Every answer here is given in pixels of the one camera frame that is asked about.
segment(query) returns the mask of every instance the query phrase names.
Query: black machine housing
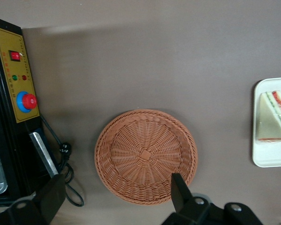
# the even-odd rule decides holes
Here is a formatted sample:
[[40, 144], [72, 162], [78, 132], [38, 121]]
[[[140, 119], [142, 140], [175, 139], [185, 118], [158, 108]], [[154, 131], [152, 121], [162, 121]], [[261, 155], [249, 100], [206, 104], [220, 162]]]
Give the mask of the black machine housing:
[[[0, 20], [0, 28], [22, 36], [20, 27]], [[50, 180], [29, 133], [41, 128], [39, 116], [17, 123], [0, 58], [0, 160], [7, 190], [0, 194], [0, 206], [32, 194]]]

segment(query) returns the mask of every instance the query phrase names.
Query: plug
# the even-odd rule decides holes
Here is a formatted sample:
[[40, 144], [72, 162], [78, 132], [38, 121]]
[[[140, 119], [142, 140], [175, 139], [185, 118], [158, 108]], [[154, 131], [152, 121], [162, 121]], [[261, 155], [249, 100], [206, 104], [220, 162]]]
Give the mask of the plug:
[[72, 146], [65, 142], [59, 146], [59, 152], [63, 155], [69, 156], [72, 153]]

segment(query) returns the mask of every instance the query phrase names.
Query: red switch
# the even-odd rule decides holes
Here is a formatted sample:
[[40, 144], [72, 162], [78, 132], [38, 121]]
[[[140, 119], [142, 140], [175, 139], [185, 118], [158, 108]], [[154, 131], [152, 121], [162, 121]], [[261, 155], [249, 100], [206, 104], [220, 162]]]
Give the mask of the red switch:
[[9, 51], [9, 55], [10, 55], [10, 60], [12, 61], [20, 61], [20, 54], [18, 52], [15, 51]]
[[22, 103], [26, 109], [34, 109], [37, 106], [37, 98], [33, 94], [26, 94], [22, 98]]

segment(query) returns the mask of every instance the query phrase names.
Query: table surface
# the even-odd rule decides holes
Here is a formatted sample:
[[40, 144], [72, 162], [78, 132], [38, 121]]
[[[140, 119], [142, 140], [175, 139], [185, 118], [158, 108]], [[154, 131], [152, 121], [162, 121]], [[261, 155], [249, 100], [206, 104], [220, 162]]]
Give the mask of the table surface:
[[73, 186], [52, 224], [160, 224], [171, 202], [139, 206], [113, 195], [95, 164], [109, 121], [157, 109], [188, 127], [199, 163], [189, 188], [219, 207], [248, 205], [281, 222], [281, 167], [252, 160], [253, 89], [281, 77], [281, 1], [0, 1], [24, 28], [42, 114], [73, 145]]

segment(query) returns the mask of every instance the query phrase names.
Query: screw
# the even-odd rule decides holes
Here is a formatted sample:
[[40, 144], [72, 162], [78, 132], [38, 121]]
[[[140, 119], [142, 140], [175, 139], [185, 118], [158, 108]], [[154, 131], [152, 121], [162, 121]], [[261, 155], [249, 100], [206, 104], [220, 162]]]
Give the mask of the screw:
[[233, 204], [231, 205], [232, 209], [236, 212], [241, 212], [242, 208], [239, 205]]
[[203, 204], [204, 204], [204, 201], [203, 201], [203, 199], [201, 199], [201, 198], [196, 198], [196, 199], [195, 199], [195, 202], [196, 202], [198, 205], [203, 205]]

